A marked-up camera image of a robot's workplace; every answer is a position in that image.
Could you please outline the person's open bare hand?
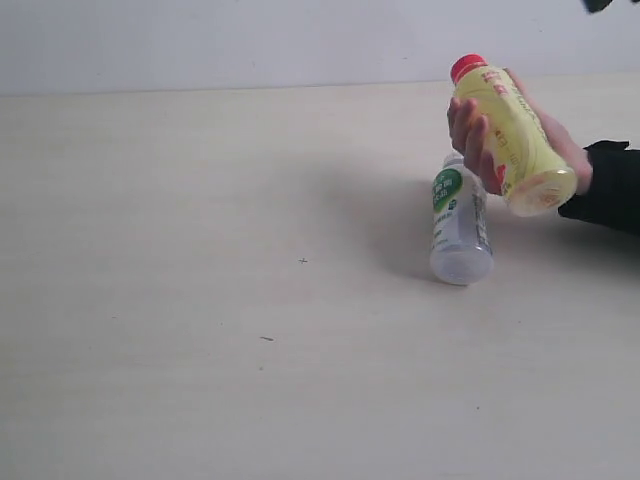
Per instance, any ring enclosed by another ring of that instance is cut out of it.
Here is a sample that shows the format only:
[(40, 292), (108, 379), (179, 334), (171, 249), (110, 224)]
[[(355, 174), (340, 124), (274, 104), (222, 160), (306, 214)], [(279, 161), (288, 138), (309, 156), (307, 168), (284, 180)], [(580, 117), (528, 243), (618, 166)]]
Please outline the person's open bare hand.
[[(576, 194), (587, 193), (593, 175), (588, 152), (573, 140), (560, 122), (537, 105), (514, 72), (510, 69), (505, 69), (505, 72), (538, 116), (551, 147), (576, 174)], [(478, 113), (476, 100), (461, 101), (453, 97), (447, 111), (447, 119), (452, 147), (464, 156), (464, 165), (480, 178), (489, 194), (500, 195), (501, 182), (494, 171), (493, 157), (485, 147), (490, 130), (489, 121)]]

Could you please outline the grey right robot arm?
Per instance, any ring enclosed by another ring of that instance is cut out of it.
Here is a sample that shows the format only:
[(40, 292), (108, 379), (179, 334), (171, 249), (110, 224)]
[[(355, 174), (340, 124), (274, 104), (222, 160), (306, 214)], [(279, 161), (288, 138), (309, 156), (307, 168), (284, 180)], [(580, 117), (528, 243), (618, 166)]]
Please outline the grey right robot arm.
[(584, 9), (589, 14), (595, 14), (606, 9), (613, 0), (582, 0)]

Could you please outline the black sleeved forearm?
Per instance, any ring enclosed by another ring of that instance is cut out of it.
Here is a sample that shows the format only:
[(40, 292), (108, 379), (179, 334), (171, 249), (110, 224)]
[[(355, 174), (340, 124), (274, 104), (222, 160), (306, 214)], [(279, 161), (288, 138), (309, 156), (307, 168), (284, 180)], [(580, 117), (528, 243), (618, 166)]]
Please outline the black sleeved forearm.
[(586, 193), (558, 209), (561, 217), (639, 235), (639, 150), (628, 141), (601, 140), (586, 148), (592, 180)]

